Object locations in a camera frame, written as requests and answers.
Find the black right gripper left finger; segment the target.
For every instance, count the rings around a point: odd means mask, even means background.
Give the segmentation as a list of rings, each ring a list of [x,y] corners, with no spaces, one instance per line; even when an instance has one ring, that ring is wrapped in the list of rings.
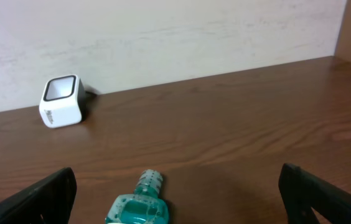
[[[76,192],[73,170],[60,169],[0,202],[0,223],[67,224]]]

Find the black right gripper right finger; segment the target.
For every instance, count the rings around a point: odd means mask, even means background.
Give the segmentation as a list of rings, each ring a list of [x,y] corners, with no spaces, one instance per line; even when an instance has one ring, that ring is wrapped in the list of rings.
[[[314,211],[331,223],[351,223],[351,194],[294,164],[283,164],[278,187],[289,223],[318,223]]]

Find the blue mouthwash bottle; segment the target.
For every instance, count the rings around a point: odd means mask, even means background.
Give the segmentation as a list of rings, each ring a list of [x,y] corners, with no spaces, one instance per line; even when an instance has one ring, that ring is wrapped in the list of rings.
[[[132,194],[119,195],[112,204],[106,223],[168,224],[169,209],[159,198],[162,175],[147,169],[141,174]]]

